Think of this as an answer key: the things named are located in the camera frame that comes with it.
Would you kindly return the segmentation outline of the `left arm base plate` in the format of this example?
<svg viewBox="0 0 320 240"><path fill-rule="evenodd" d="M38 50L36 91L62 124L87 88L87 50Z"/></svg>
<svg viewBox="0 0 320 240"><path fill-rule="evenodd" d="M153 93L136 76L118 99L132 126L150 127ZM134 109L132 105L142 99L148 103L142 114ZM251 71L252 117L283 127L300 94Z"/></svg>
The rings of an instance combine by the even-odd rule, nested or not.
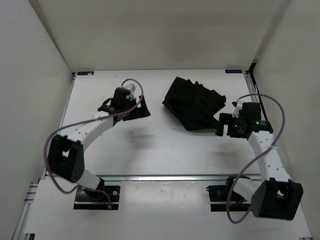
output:
<svg viewBox="0 0 320 240"><path fill-rule="evenodd" d="M106 210L116 211L119 209L120 185L105 185L103 190L108 197L100 192L85 191L81 188L76 190L74 210Z"/></svg>

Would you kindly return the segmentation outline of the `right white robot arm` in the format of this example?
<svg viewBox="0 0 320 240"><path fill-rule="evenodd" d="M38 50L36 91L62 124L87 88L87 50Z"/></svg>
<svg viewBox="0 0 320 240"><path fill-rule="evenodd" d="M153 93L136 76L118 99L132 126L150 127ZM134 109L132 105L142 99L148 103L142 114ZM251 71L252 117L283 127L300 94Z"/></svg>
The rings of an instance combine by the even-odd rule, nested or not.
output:
<svg viewBox="0 0 320 240"><path fill-rule="evenodd" d="M248 210L256 218L293 220L304 190L286 172L275 146L277 139L271 124L261 119L236 117L231 113L221 113L218 121L217 136L223 136L227 126L228 136L247 139L255 154L251 162L258 164L261 177L260 184L243 177L248 169L246 165L224 188L226 210L230 210L231 200L242 196L250 203Z"/></svg>

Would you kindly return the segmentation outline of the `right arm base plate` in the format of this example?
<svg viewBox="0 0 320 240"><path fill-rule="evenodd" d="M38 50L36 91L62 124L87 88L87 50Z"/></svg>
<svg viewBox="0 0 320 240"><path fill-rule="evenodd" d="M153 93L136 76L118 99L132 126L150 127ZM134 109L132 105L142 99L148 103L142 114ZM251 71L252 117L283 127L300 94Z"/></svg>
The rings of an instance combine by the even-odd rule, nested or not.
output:
<svg viewBox="0 0 320 240"><path fill-rule="evenodd" d="M235 174L229 175L224 185L209 185L206 187L205 190L209 194L211 212L226 212L227 197L235 178ZM241 195L233 191L230 198L230 212L246 212L248 209L251 210L250 203L248 203Z"/></svg>

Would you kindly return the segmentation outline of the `black pleated skirt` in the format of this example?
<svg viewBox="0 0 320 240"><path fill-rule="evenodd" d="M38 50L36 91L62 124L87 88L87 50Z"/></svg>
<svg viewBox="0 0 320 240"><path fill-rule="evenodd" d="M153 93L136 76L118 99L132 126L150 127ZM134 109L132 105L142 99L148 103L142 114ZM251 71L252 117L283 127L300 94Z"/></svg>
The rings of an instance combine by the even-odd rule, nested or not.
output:
<svg viewBox="0 0 320 240"><path fill-rule="evenodd" d="M214 115L225 107L227 99L214 89L176 77L162 104L176 117L187 131L217 129Z"/></svg>

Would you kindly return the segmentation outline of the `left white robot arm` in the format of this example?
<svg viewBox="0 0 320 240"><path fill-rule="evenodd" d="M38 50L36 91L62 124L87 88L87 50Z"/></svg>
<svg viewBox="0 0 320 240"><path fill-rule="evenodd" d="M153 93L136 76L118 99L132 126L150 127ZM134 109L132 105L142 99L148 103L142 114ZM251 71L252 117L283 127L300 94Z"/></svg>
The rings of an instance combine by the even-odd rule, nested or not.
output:
<svg viewBox="0 0 320 240"><path fill-rule="evenodd" d="M80 185L93 200L103 198L104 181L86 170L85 151L117 123L151 115L143 95L139 99L134 96L135 89L133 83L117 87L113 97L102 103L90 121L81 123L66 135L56 134L52 138L47 156L52 174Z"/></svg>

